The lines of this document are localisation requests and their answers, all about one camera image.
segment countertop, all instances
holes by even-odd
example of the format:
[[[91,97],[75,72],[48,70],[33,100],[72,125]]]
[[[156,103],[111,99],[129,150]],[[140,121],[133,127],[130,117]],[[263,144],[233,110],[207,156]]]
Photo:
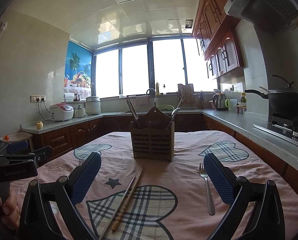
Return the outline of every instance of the countertop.
[[[201,114],[202,109],[180,109],[178,114]],[[139,116],[144,115],[144,112],[140,112],[137,114]],[[82,122],[87,122],[91,121],[94,119],[102,118],[104,116],[132,116],[131,113],[126,113],[124,112],[107,112],[107,113],[101,113],[101,114],[96,114],[96,115],[86,115],[85,117],[82,118],[72,118],[68,121],[42,121],[43,122],[43,127],[42,129],[37,129],[36,127],[36,122],[30,123],[30,124],[22,124],[21,125],[21,130],[24,132],[29,132],[33,134],[42,134],[50,131],[54,131],[60,128],[64,128],[67,126],[71,126],[74,124],[82,123]]]
[[[262,124],[265,121],[228,111],[206,109],[202,113],[272,152],[298,171],[298,146],[253,127],[253,124]]]

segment wall socket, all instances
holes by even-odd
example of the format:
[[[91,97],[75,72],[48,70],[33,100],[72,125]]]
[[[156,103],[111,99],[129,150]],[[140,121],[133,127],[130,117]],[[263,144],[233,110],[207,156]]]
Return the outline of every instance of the wall socket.
[[[46,101],[46,96],[30,96],[30,102],[31,103],[37,103],[37,99],[39,99],[39,102],[42,101],[42,99],[44,101]]]

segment peeled apple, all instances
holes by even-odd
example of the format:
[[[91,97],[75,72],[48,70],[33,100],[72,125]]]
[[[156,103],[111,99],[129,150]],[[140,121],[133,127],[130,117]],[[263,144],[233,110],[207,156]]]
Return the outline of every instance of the peeled apple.
[[[37,129],[41,129],[43,127],[43,123],[39,121],[37,122],[36,126],[37,126]]]

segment mural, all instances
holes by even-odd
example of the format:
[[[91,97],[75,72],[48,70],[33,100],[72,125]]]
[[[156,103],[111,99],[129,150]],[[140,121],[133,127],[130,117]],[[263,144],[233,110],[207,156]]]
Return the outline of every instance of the mural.
[[[91,96],[92,52],[69,41],[65,65],[65,93]]]

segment gas stove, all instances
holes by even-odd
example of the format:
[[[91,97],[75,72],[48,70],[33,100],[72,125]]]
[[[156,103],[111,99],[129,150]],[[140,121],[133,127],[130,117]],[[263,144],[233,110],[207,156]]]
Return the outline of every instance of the gas stove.
[[[271,123],[253,126],[298,146],[298,116],[288,118],[281,114],[273,114]]]

